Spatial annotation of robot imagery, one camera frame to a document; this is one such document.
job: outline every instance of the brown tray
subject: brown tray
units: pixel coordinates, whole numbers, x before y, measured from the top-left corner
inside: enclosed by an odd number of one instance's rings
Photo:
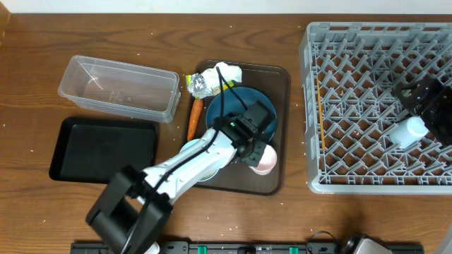
[[[196,67],[196,73],[202,73],[208,68],[212,68],[219,62],[216,60],[202,61]],[[238,193],[248,193],[256,195],[273,195],[277,193],[283,184],[284,158],[285,158],[285,134],[287,132],[287,117],[290,98],[290,75],[280,67],[260,66],[247,63],[232,63],[225,61],[226,64],[239,66],[242,68],[242,84],[236,87],[244,86],[262,92],[276,108],[278,125],[270,145],[275,148],[278,155],[278,163],[275,168],[266,176],[259,176],[254,173],[247,165],[237,162],[229,164],[219,170],[216,176],[204,182],[197,183],[196,187],[211,188],[221,191],[233,191]],[[195,138],[200,138],[206,127],[206,112],[214,97],[204,98],[204,107],[196,129]]]

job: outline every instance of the green tape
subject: green tape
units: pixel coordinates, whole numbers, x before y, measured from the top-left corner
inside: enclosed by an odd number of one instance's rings
[[[207,254],[207,246],[198,246],[198,254]]]
[[[289,254],[298,254],[298,248],[290,247]]]

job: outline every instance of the white wall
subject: white wall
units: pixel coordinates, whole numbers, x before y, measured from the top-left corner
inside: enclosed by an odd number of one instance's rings
[[[0,0],[12,13],[451,14],[451,0]]]

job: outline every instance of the white cylinder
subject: white cylinder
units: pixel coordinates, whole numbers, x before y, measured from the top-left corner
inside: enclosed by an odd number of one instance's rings
[[[400,143],[401,149],[405,149],[414,142],[422,139],[429,129],[425,128],[423,120],[419,116],[412,116],[398,124],[398,127],[389,134],[391,142]]]

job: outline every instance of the small black tray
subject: small black tray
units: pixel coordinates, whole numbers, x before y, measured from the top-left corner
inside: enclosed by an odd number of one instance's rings
[[[196,73],[202,73],[208,68],[213,68],[220,61],[205,60],[196,67]],[[266,176],[259,176],[247,165],[242,163],[229,164],[219,170],[216,176],[204,182],[197,183],[197,187],[211,188],[222,191],[233,191],[256,195],[273,195],[278,192],[283,184],[284,161],[285,161],[285,135],[287,132],[287,118],[290,100],[290,75],[280,67],[260,66],[247,63],[233,63],[225,61],[226,64],[239,66],[242,71],[242,84],[244,86],[262,92],[275,106],[278,125],[270,145],[275,148],[278,155],[278,163],[272,172]],[[214,97],[204,98],[204,107],[196,129],[195,138],[200,138],[206,127],[206,112]],[[191,97],[189,112],[194,98]],[[186,131],[189,126],[189,118],[186,123]]]
[[[151,123],[69,117],[61,124],[50,178],[108,183],[125,166],[151,166],[155,141]]]

